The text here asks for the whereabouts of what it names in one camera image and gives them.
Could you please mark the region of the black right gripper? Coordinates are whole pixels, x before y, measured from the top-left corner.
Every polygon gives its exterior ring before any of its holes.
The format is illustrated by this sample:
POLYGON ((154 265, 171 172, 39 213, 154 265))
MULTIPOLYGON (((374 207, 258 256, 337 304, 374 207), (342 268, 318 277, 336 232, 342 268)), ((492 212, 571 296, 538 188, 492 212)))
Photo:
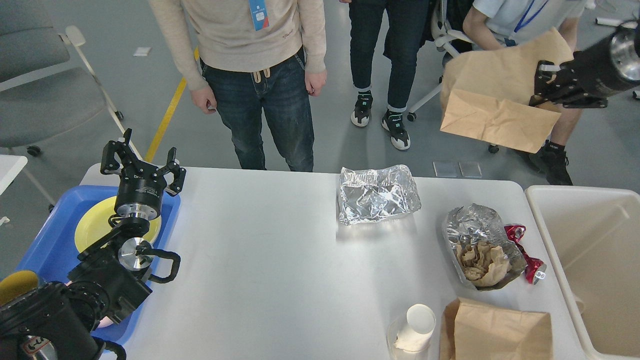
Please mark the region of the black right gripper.
POLYGON ((597 43, 575 52, 573 61, 538 61, 535 95, 529 105, 551 102, 565 109, 606 109, 607 98, 639 84, 638 30, 618 27, 597 43))

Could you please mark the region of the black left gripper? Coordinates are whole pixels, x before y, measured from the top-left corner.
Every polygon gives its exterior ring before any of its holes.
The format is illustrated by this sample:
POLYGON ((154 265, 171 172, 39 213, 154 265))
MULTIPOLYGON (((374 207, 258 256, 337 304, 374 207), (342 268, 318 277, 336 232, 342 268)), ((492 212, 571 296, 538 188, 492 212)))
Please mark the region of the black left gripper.
POLYGON ((103 148, 101 174, 120 174, 118 194, 114 211, 122 218, 142 217, 149 221, 162 214, 163 192, 170 196, 179 194, 185 184, 186 169, 179 165, 176 158, 177 148, 173 146, 167 152, 166 164, 157 170, 156 178, 143 178, 143 164, 131 148, 133 130, 127 129, 117 141, 108 141, 103 148), (173 176, 172 182, 165 179, 173 176))

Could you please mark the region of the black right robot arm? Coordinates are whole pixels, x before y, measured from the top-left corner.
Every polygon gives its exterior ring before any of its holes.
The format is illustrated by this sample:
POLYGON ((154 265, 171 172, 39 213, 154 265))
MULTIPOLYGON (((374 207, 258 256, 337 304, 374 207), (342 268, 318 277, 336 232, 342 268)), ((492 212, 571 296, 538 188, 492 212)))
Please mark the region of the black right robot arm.
POLYGON ((605 109, 608 98, 640 84, 639 31, 615 32, 561 64, 541 60, 535 69, 531 107, 546 102, 565 109, 605 109))

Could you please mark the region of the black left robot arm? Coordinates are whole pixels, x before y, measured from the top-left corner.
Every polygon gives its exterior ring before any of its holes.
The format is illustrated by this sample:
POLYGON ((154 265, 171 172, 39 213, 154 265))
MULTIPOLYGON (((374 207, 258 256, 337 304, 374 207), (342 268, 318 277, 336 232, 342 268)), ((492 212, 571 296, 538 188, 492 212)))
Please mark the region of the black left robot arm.
POLYGON ((80 251, 68 282, 41 284, 34 273, 1 282, 3 360, 98 360, 103 351, 125 360, 123 346, 93 331, 105 318, 118 324, 135 312, 152 293, 148 281, 166 284, 178 275, 180 255, 155 248, 144 235, 162 213, 163 195, 182 191, 186 169, 174 147, 163 167, 141 160, 131 133, 103 149, 100 172, 119 176, 112 224, 80 251))

